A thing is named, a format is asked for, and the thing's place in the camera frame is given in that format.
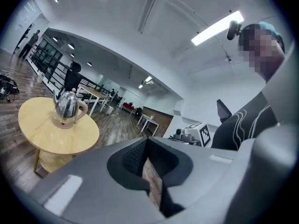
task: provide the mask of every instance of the floor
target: floor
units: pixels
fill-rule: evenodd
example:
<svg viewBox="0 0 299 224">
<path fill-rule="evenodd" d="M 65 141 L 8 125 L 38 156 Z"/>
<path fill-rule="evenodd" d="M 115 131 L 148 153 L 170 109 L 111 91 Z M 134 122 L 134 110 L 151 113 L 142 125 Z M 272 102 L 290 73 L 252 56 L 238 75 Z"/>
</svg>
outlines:
<svg viewBox="0 0 299 224">
<path fill-rule="evenodd" d="M 6 99 L 0 99 L 0 164 L 7 180 L 28 193 L 48 173 L 40 166 L 37 168 L 38 175 L 33 173 L 35 149 L 21 134 L 18 125 L 18 111 L 28 99 L 51 97 L 52 94 L 45 85 L 37 82 L 37 75 L 27 61 L 20 60 L 16 55 L 11 55 L 3 50 L 0 50 L 0 73 L 9 73 L 20 89 L 19 95 L 10 95 L 12 103 L 8 103 Z M 138 119 L 129 116 L 127 111 L 120 111 L 116 105 L 114 107 L 110 116 L 99 112 L 100 105 L 97 105 L 93 112 L 92 118 L 100 130 L 100 137 L 94 148 L 150 135 L 146 129 L 141 133 L 142 126 L 136 125 Z M 144 166 L 143 178 L 150 182 L 149 198 L 159 206 L 161 180 L 149 161 Z"/>
</svg>

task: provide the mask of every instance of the round ceiling lamp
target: round ceiling lamp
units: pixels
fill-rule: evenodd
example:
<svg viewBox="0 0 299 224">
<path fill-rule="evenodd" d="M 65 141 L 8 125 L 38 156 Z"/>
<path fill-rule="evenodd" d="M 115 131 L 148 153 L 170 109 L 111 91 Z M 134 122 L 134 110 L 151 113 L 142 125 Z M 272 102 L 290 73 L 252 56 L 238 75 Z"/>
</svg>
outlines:
<svg viewBox="0 0 299 224">
<path fill-rule="evenodd" d="M 75 45 L 73 43 L 68 44 L 68 46 L 73 50 L 75 49 Z"/>
</svg>

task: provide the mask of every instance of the metallic teapot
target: metallic teapot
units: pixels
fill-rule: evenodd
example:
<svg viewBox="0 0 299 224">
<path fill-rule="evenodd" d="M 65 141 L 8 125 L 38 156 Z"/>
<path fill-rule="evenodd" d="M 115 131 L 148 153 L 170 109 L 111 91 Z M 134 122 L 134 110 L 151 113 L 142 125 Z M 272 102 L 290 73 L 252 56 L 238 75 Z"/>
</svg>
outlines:
<svg viewBox="0 0 299 224">
<path fill-rule="evenodd" d="M 53 101 L 55 109 L 53 111 L 52 122 L 55 126 L 62 129 L 71 128 L 76 120 L 82 118 L 87 112 L 87 104 L 78 99 L 75 94 L 76 89 L 64 92 L 57 100 L 56 93 L 53 90 Z M 83 108 L 82 113 L 78 115 L 79 107 Z"/>
</svg>

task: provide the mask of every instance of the black monitor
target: black monitor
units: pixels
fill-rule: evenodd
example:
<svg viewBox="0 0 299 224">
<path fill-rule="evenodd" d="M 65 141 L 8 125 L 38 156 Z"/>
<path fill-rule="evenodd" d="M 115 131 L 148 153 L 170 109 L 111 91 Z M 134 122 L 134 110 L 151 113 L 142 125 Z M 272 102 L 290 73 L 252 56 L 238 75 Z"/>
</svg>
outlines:
<svg viewBox="0 0 299 224">
<path fill-rule="evenodd" d="M 221 99 L 217 100 L 217 110 L 218 110 L 218 116 L 220 118 L 221 123 L 223 123 L 225 120 L 227 120 L 228 118 L 230 118 L 232 116 L 232 113 L 225 106 L 225 104 L 221 101 Z"/>
</svg>

